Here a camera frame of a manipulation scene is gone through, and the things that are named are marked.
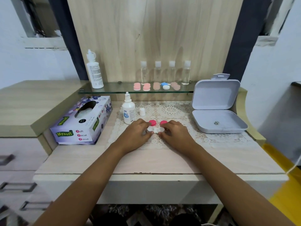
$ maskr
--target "hand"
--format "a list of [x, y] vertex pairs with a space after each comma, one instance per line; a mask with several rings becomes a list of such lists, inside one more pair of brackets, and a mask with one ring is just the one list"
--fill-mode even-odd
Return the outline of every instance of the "hand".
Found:
[[169, 121], [161, 127], [168, 129], [167, 132], [159, 132], [160, 138], [183, 154], [187, 154], [191, 148], [199, 146], [189, 134], [186, 126], [177, 121]]
[[149, 122], [145, 122], [143, 119], [138, 119], [131, 123], [124, 132], [113, 143], [115, 147], [121, 148], [124, 155], [136, 150], [145, 144], [152, 136], [153, 132], [148, 132], [142, 135], [143, 131], [151, 125]]

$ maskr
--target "drawer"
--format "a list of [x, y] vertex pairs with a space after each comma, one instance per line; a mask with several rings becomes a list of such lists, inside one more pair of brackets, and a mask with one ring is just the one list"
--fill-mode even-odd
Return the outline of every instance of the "drawer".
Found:
[[47, 157], [38, 138], [0, 138], [0, 171], [35, 171]]
[[34, 171], [0, 171], [0, 202], [29, 223], [33, 223], [49, 206], [51, 199], [32, 181]]

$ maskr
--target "glass shelf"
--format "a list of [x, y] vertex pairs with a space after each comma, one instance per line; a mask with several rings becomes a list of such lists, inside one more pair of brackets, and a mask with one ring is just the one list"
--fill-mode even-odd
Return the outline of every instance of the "glass shelf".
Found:
[[181, 86], [179, 90], [174, 90], [172, 87], [165, 90], [161, 86], [160, 90], [153, 89], [153, 83], [150, 84], [150, 91], [143, 91], [143, 86], [141, 85], [141, 90], [135, 91], [134, 83], [104, 83], [104, 87], [100, 89], [94, 89], [90, 84], [85, 85], [79, 90], [79, 94], [112, 94], [112, 93], [193, 93], [194, 86], [197, 82], [190, 82], [188, 85], [182, 85], [180, 82], [178, 84]]

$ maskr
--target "white lace tablecloth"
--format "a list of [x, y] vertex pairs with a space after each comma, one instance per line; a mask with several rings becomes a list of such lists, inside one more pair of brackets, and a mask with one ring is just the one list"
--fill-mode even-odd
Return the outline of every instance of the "white lace tablecloth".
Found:
[[[150, 101], [150, 102], [135, 102], [136, 119], [142, 118], [145, 121], [155, 120], [157, 126], [160, 121], [175, 120], [185, 125], [192, 138], [203, 147], [252, 147], [259, 145], [246, 133], [239, 134], [206, 134], [201, 132], [193, 119], [191, 101]], [[139, 108], [145, 108], [145, 116], [141, 117], [138, 114]], [[117, 119], [108, 140], [108, 146], [113, 143], [128, 126], [124, 123], [122, 117], [122, 109], [117, 115]], [[161, 140], [157, 134], [141, 146], [139, 149], [168, 149], [166, 143]]]

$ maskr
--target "forearm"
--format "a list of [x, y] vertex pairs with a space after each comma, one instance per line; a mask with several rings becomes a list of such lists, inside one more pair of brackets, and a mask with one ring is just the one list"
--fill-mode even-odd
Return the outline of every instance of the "forearm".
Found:
[[49, 206], [34, 226], [84, 225], [122, 156], [118, 147], [111, 145]]
[[240, 226], [294, 225], [267, 199], [201, 146], [194, 145], [188, 156]]

